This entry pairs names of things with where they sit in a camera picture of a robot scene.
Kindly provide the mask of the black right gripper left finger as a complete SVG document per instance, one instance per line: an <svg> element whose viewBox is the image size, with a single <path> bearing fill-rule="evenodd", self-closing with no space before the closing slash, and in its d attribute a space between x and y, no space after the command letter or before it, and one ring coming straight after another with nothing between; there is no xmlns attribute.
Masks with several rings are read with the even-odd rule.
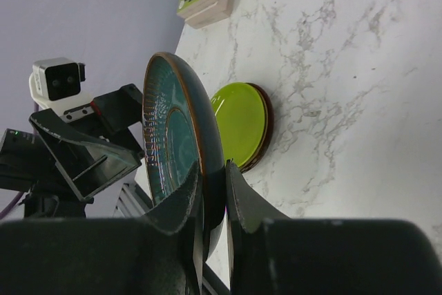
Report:
<svg viewBox="0 0 442 295"><path fill-rule="evenodd" d="M202 175L138 218L1 224L2 294L199 294Z"/></svg>

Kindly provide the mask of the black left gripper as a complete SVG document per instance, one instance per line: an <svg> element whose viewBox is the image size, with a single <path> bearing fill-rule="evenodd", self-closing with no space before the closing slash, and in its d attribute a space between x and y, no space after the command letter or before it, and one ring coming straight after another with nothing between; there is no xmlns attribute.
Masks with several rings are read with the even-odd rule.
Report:
<svg viewBox="0 0 442 295"><path fill-rule="evenodd" d="M86 206L136 170L142 152L129 127L142 120L134 84L95 97L97 115L64 122L52 109L33 113L31 133L1 138L1 188L24 192L24 218L85 218Z"/></svg>

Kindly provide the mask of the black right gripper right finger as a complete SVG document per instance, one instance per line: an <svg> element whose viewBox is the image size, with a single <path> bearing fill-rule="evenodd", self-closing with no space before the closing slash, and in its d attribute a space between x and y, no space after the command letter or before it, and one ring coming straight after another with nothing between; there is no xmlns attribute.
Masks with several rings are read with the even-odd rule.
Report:
<svg viewBox="0 0 442 295"><path fill-rule="evenodd" d="M414 224L290 218L226 165L232 294L437 294L439 259Z"/></svg>

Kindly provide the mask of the dark green plate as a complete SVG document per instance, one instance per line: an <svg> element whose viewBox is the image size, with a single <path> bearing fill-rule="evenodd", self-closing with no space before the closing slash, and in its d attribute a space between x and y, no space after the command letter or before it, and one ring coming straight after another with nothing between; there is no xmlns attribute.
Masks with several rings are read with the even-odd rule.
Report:
<svg viewBox="0 0 442 295"><path fill-rule="evenodd" d="M193 164L202 176L204 257L221 234L225 161L211 102L181 57L155 53L146 68L142 100L145 164L152 200L160 203L184 183Z"/></svg>

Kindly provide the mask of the lime green plate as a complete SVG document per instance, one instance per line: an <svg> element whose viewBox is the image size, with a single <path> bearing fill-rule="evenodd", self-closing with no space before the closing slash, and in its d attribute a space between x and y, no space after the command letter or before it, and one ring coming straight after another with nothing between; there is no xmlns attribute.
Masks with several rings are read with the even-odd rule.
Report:
<svg viewBox="0 0 442 295"><path fill-rule="evenodd" d="M258 91L244 82L227 84L211 98L224 160L244 166L260 146L265 106Z"/></svg>

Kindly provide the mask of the red floral plate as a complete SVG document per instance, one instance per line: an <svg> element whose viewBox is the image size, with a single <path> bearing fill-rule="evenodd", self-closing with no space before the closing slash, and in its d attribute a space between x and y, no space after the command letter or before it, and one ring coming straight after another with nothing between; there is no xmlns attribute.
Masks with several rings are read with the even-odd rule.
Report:
<svg viewBox="0 0 442 295"><path fill-rule="evenodd" d="M262 135L260 146L258 147L257 151L253 154L251 159L244 166L240 167L240 171L242 173L250 171L261 161L261 159L263 159L265 153L267 152L270 146L271 139L273 136L273 129L274 129L274 111L270 97L268 96L266 91L259 85L253 84L251 82L248 82L248 85L254 87L260 94L262 103L265 106L266 124L265 124L265 131Z"/></svg>

